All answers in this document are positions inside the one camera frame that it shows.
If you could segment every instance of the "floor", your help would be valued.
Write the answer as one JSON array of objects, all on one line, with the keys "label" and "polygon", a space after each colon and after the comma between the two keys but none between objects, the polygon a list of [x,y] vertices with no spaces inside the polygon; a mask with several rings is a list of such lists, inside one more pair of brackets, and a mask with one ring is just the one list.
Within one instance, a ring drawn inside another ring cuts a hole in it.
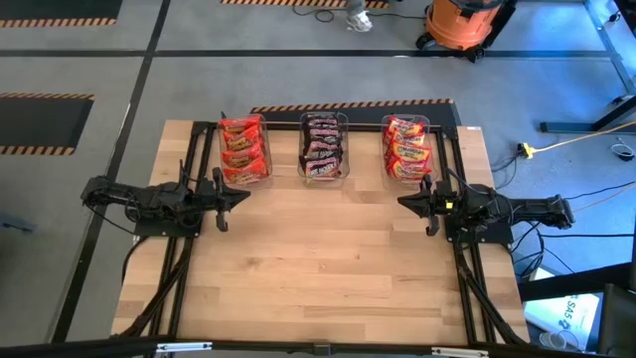
[{"label": "floor", "polygon": [[[161,3],[124,0],[112,27],[0,29],[0,50],[145,50]],[[419,16],[426,3],[405,0],[390,11]],[[597,1],[593,6],[604,16],[615,5]],[[158,50],[412,50],[421,33],[417,20],[384,17],[374,23],[373,33],[358,34],[346,30],[341,13],[324,24],[294,16],[289,7],[173,0]],[[633,76],[636,40],[622,22],[606,30]],[[493,50],[603,51],[604,47],[581,4],[523,2]],[[89,177],[106,168],[141,64],[138,57],[0,57],[0,91],[96,97],[74,155],[0,156],[2,210],[38,226],[33,235],[0,232],[0,317],[11,328],[0,336],[2,346],[50,338],[88,219],[80,192]],[[508,157],[521,141],[544,146],[571,138],[539,133],[538,123],[595,120],[624,91],[606,58],[487,58],[477,65],[451,58],[157,58],[117,180],[139,186],[148,182],[166,119],[211,120],[220,111],[241,115],[256,105],[450,97],[463,124],[484,128],[494,163]],[[622,138],[636,146],[635,137]],[[620,161],[608,150],[616,142],[615,135],[600,136],[520,161],[514,181],[501,192],[511,197],[568,197],[628,182],[636,173],[635,164]],[[496,180],[504,182],[504,175]],[[602,197],[571,204],[580,208]],[[571,232],[631,233],[635,212],[630,203],[635,201],[632,190],[576,213]],[[109,210],[108,217],[118,223],[125,220],[116,210]],[[515,227],[516,237],[526,229],[525,224]],[[574,270],[627,262],[631,253],[628,239],[550,239],[546,245]],[[70,339],[108,335],[121,263],[129,247],[128,235],[104,225]],[[530,254],[537,247],[531,238],[520,252]],[[551,256],[544,264],[566,272]]]}]

